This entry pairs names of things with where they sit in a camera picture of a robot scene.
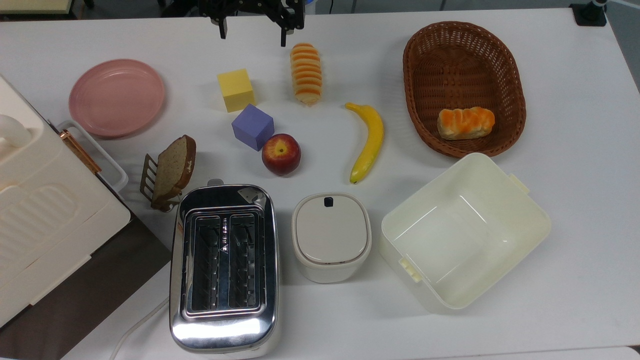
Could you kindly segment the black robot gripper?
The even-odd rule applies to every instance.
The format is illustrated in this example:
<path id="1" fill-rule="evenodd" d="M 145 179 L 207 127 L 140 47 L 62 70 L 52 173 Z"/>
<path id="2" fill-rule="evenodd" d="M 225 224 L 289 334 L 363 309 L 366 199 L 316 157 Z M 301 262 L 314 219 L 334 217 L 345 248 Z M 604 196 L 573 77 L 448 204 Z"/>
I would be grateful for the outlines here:
<path id="1" fill-rule="evenodd" d="M 306 5 L 303 0 L 199 0 L 199 14 L 210 18 L 227 38 L 227 18 L 236 12 L 254 13 L 268 17 L 281 28 L 280 46 L 285 48 L 287 36 L 306 25 Z"/>

